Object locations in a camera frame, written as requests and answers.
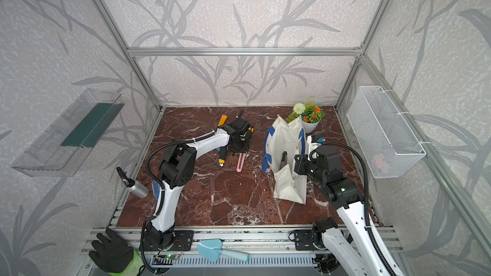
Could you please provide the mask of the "white Doraemon tote pouch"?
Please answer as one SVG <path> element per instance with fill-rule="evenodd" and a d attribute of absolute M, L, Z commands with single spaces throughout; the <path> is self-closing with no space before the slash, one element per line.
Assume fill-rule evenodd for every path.
<path fill-rule="evenodd" d="M 267 129 L 262 170 L 270 169 L 274 174 L 274 198 L 306 203 L 307 177 L 294 172 L 294 156 L 305 154 L 306 148 L 306 134 L 299 118 L 287 123 L 278 116 Z M 279 170 L 283 152 L 288 153 L 288 164 Z"/>

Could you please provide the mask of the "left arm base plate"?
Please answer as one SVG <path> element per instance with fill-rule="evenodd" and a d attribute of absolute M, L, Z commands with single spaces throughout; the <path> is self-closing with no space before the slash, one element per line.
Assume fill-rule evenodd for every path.
<path fill-rule="evenodd" d="M 193 238 L 194 231 L 192 230 L 174 231 L 163 238 L 162 241 L 155 241 L 148 232 L 145 232 L 142 248 L 145 252 L 157 252 L 159 250 L 189 252 L 193 244 Z"/>

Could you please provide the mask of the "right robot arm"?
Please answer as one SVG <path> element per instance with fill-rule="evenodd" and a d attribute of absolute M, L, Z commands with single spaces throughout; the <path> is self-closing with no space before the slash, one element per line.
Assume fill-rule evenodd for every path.
<path fill-rule="evenodd" d="M 364 192 L 336 168 L 337 146 L 349 150 L 358 159 L 364 175 Z M 371 218 L 363 157 L 345 144 L 322 143 L 308 154 L 296 155 L 294 160 L 294 171 L 317 182 L 351 234 L 355 247 L 331 218 L 313 224 L 314 244 L 329 250 L 348 275 L 403 275 Z"/>

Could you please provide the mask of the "black yellow art knife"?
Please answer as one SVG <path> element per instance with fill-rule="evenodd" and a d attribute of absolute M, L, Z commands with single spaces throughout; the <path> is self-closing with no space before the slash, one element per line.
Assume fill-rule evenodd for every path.
<path fill-rule="evenodd" d="M 226 154 L 227 154 L 227 147 L 226 146 L 220 147 L 220 149 L 219 149 L 219 165 L 221 167 L 223 167 L 225 164 Z"/>

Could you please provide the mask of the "orange art knife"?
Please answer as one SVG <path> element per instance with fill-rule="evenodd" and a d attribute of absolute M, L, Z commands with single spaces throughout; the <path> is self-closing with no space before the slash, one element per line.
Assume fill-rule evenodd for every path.
<path fill-rule="evenodd" d="M 221 126 L 225 125 L 227 119 L 228 119 L 228 117 L 226 115 L 222 115 L 217 126 L 221 127 Z"/>

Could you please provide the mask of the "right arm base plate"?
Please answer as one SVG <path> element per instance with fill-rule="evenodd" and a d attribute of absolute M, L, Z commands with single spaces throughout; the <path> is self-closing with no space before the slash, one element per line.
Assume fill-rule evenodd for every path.
<path fill-rule="evenodd" d="M 297 229 L 290 231 L 288 239 L 294 243 L 297 251 L 314 251 L 318 250 L 313 243 L 313 235 L 311 230 Z"/>

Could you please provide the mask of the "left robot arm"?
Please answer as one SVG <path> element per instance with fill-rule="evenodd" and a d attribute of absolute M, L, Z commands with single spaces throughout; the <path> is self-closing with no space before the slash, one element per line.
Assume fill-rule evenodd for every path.
<path fill-rule="evenodd" d="M 175 239 L 175 214 L 180 194 L 194 175 L 195 163 L 203 155 L 219 150 L 219 165 L 224 166 L 228 152 L 241 157 L 249 150 L 253 126 L 241 115 L 231 123 L 222 118 L 211 132 L 192 139 L 164 144 L 147 158 L 145 170 L 156 189 L 156 207 L 143 224 L 141 237 L 155 247 L 166 248 Z"/>

